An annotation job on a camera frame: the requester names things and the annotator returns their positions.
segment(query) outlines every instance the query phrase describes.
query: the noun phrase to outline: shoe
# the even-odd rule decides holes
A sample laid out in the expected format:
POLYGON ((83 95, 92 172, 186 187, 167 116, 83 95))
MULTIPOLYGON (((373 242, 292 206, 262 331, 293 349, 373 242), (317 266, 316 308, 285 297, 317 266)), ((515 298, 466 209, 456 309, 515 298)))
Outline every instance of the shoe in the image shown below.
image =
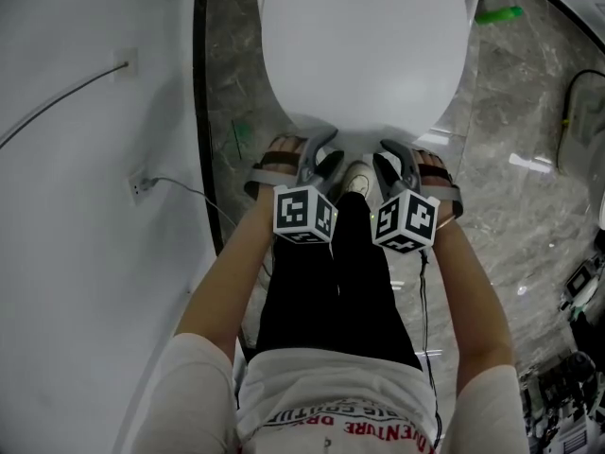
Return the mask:
POLYGON ((342 179, 342 193, 360 193, 366 199, 376 181, 376 175, 371 166, 364 162, 352 162, 342 179))

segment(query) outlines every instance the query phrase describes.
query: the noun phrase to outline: wall socket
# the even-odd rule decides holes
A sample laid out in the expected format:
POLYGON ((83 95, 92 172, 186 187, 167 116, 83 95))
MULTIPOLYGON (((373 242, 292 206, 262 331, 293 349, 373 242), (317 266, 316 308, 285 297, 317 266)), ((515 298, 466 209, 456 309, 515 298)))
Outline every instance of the wall socket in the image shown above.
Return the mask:
POLYGON ((112 82, 135 79, 139 75, 139 49, 126 47, 112 52, 112 66, 117 67, 124 62, 129 64, 128 67, 112 73, 112 82))
POLYGON ((143 181, 148 179, 149 175, 145 166, 141 166, 138 170, 136 170, 134 173, 130 174, 126 178, 125 186, 129 192, 132 205, 139 205, 151 193, 151 190, 153 188, 145 189, 143 187, 143 181))

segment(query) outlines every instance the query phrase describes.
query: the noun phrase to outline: green object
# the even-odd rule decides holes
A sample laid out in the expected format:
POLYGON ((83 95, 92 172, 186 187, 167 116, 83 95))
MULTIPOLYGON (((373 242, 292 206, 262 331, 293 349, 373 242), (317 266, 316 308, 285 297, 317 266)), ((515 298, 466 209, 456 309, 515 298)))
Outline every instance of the green object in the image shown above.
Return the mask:
POLYGON ((578 319, 578 316, 580 313, 582 313, 584 311, 584 307, 580 306, 580 307, 574 307, 574 309, 571 312, 571 318, 569 319, 570 322, 574 322, 575 320, 578 319))
POLYGON ((481 13, 481 15, 475 17, 475 22, 480 26, 485 26, 487 24, 494 24, 495 22, 516 19, 521 15, 523 15, 523 9, 521 7, 506 7, 500 10, 481 13))
POLYGON ((252 129, 247 123, 243 123, 241 121, 233 122, 233 132, 243 142, 250 141, 250 137, 252 135, 252 129))

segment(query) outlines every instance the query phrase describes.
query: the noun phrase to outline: wire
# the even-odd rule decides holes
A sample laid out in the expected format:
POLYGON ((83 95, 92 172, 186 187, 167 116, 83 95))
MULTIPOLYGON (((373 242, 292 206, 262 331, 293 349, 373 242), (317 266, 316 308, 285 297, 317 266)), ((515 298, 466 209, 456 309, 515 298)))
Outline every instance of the wire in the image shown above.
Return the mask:
POLYGON ((128 66, 129 66, 129 63, 124 62, 124 63, 114 67, 113 69, 110 69, 109 71, 103 71, 101 73, 95 74, 94 76, 85 80, 81 84, 76 84, 76 87, 69 89, 68 91, 61 94, 59 97, 51 100, 50 102, 47 102, 46 104, 42 104, 41 106, 39 106, 39 109, 32 111, 30 113, 30 115, 22 118, 22 120, 20 122, 16 123, 12 128, 10 128, 7 132, 4 133, 4 135, 3 135, 4 137, 0 140, 0 149, 5 147, 9 143, 9 141, 12 140, 12 138, 14 138, 15 136, 17 136, 17 134, 19 134, 27 125, 29 125, 36 118, 40 117, 42 114, 46 113, 50 108, 52 108, 56 104, 59 104, 61 101, 63 101, 67 97, 71 96, 74 93, 77 93, 80 89, 85 88, 86 86, 88 86, 89 84, 92 84, 96 80, 104 78, 105 76, 108 76, 109 74, 119 71, 120 69, 124 69, 125 67, 128 67, 128 66))
POLYGON ((428 308, 426 306, 426 279, 424 277, 424 272, 426 271, 426 265, 428 264, 428 257, 425 251, 420 251, 420 256, 422 260, 422 265, 420 269, 420 302, 423 310, 423 352, 424 358, 426 359, 426 368, 428 370, 428 379, 435 393, 435 420, 437 421, 437 437, 435 439, 435 448, 439 445, 441 441, 441 431, 443 429, 443 425, 441 422, 441 416, 439 415, 439 402, 437 400, 437 388, 435 387, 435 378, 433 377, 433 369, 431 367, 431 360, 426 352, 428 350, 428 308))
MULTIPOLYGON (((206 202, 208 204, 212 205, 213 207, 215 207, 215 209, 220 214, 222 214, 222 216, 224 218, 226 218, 229 221, 229 223, 232 224, 232 226, 234 228, 237 227, 237 224, 231 219, 231 217, 229 217, 225 212, 223 212, 223 210, 218 205, 216 205, 213 201, 211 201, 208 197, 206 197, 206 194, 204 194, 203 192, 200 192, 199 190, 196 190, 195 188, 191 188, 190 186, 187 186, 186 184, 181 183, 178 180, 175 180, 173 178, 168 178, 168 177, 156 177, 156 178, 152 178, 148 181, 143 181, 141 183, 141 185, 145 186, 146 188, 151 188, 151 187, 155 186, 157 182, 170 182, 170 183, 173 183, 174 185, 178 185, 181 188, 184 188, 188 192, 195 193, 197 195, 201 195, 206 200, 206 202)), ((265 274, 270 278, 271 274, 268 273, 268 269, 267 269, 267 266, 265 266, 265 262, 262 263, 262 266, 263 266, 263 269, 265 270, 265 274)))

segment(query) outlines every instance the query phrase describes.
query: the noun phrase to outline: hand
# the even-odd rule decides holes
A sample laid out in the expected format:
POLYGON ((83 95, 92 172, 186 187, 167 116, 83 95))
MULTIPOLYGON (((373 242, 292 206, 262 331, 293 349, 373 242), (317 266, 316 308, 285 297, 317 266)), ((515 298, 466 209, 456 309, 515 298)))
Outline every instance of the hand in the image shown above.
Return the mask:
MULTIPOLYGON (((431 154, 424 150, 414 150, 414 158, 417 164, 425 164, 445 168, 443 161, 437 155, 431 154)), ((422 177, 423 185, 428 186, 452 186, 452 184, 442 177, 422 177)), ((439 226, 444 220, 454 215, 454 208, 451 201, 442 201, 437 212, 437 225, 439 226)))
MULTIPOLYGON (((278 136, 268 147, 268 151, 289 151, 301 154, 306 140, 298 136, 278 136)), ((298 168, 292 165, 264 165, 264 170, 277 171, 286 175, 296 175, 298 168)), ((273 187, 261 184, 256 199, 256 208, 271 222, 273 222, 273 187)))

